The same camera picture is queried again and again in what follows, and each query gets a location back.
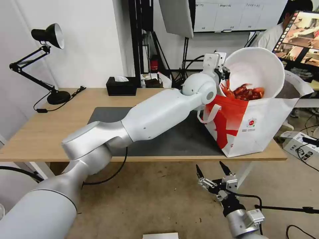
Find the black tissue box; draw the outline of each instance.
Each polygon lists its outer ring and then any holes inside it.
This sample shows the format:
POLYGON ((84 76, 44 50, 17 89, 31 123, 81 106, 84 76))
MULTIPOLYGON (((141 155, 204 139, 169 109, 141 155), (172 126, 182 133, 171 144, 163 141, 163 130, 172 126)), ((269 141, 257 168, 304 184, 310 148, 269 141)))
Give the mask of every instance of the black tissue box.
POLYGON ((129 81, 117 82, 114 77, 110 77, 106 83, 109 96, 134 96, 137 87, 133 84, 135 77, 127 77, 129 81))

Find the cooked crayfish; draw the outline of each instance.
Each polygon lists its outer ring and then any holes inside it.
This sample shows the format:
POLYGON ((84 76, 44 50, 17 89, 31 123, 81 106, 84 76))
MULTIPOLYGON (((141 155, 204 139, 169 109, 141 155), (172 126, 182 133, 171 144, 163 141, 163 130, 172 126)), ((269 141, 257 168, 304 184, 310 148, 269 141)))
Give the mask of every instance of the cooked crayfish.
POLYGON ((221 88, 225 96, 238 99, 238 100, 258 100, 264 96, 265 89, 263 87, 257 87, 254 89, 247 89, 247 86, 251 84, 243 84, 242 86, 238 87, 234 91, 229 89, 229 86, 224 86, 221 84, 221 88))

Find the lamp shade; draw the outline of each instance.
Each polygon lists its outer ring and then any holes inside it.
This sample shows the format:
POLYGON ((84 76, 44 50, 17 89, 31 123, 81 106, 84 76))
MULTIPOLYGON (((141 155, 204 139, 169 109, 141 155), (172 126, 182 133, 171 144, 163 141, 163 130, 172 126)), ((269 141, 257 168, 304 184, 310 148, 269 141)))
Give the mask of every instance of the lamp shade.
POLYGON ((31 35, 34 40, 37 41, 48 41, 55 47, 60 49, 64 48, 64 38, 62 30, 57 23, 53 23, 48 26, 45 30, 33 29, 31 35))

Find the wooden tabletop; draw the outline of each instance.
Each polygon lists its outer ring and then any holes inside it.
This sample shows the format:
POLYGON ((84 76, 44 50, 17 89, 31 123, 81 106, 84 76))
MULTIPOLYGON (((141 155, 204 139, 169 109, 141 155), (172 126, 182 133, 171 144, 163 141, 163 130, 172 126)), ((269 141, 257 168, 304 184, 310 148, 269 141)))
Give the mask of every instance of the wooden tabletop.
MULTIPOLYGON (((61 89, 73 93, 76 89, 61 89)), ((136 96, 108 96, 106 89, 86 89, 61 109, 46 114, 36 113, 0 150, 0 161, 67 162, 61 141, 85 126, 96 107, 133 107, 163 89, 137 89, 136 96)), ((56 106, 46 104, 46 109, 56 106)), ((240 157, 170 156, 127 157, 127 161, 267 161, 286 160, 283 150, 272 140, 265 151, 240 157)), ((122 161, 113 157, 112 161, 122 161)))
POLYGON ((319 91, 319 82, 316 80, 312 80, 312 82, 310 83, 311 88, 314 91, 319 91))

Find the lamp arm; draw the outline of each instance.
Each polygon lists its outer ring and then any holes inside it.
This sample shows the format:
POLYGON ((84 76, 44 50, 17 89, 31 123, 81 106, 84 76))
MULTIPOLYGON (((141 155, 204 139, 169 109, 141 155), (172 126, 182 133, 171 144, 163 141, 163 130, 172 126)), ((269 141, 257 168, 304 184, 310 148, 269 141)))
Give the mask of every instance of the lamp arm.
POLYGON ((22 75, 22 76, 28 78, 29 80, 33 81, 34 83, 37 83, 38 85, 40 85, 40 86, 46 88, 46 89, 49 90, 50 92, 56 93, 56 92, 58 92, 58 90, 56 90, 56 89, 54 88, 54 86, 49 86, 49 85, 46 84, 45 82, 43 82, 43 81, 41 81, 41 80, 38 80, 37 78, 35 78, 35 77, 33 77, 33 76, 29 75, 28 73, 25 73, 25 72, 23 71, 23 68, 24 68, 24 67, 26 67, 26 66, 32 64, 33 62, 36 62, 37 60, 39 60, 39 59, 45 57, 46 55, 50 54, 50 48, 51 48, 51 47, 48 46, 48 45, 43 45, 43 46, 41 46, 38 50, 32 52, 31 54, 27 55, 26 57, 23 57, 22 59, 18 60, 17 62, 11 63, 11 64, 9 65, 9 68, 10 68, 11 70, 13 70, 14 72, 16 72, 16 73, 18 73, 18 74, 20 74, 20 75, 22 75), (29 57, 33 56, 34 54, 40 52, 40 51, 44 51, 45 54, 43 54, 43 55, 41 55, 41 56, 39 56, 39 57, 37 57, 37 58, 35 58, 35 59, 33 59, 33 60, 24 61, 24 60, 28 59, 29 57))

